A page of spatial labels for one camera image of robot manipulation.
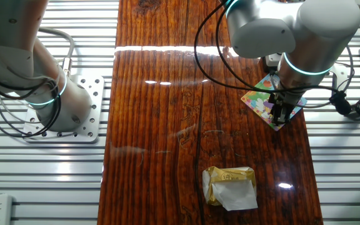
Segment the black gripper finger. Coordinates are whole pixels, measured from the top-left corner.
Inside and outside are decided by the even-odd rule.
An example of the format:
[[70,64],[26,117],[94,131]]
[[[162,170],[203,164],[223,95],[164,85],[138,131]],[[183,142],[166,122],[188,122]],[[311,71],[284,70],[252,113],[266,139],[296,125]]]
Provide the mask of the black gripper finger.
[[281,113],[282,113],[282,106],[274,104],[271,109],[271,115],[272,115],[272,123],[275,126],[279,126],[282,124]]
[[286,124],[290,120],[290,116],[292,114],[293,107],[284,106],[281,111],[281,122]]

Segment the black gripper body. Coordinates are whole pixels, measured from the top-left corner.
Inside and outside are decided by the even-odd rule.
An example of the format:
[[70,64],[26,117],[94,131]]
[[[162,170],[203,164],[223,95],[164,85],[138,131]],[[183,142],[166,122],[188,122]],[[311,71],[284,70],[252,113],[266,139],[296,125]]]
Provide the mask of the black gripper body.
[[283,107],[294,109],[302,96],[291,92],[276,92],[269,96],[268,102],[271,104],[282,105]]

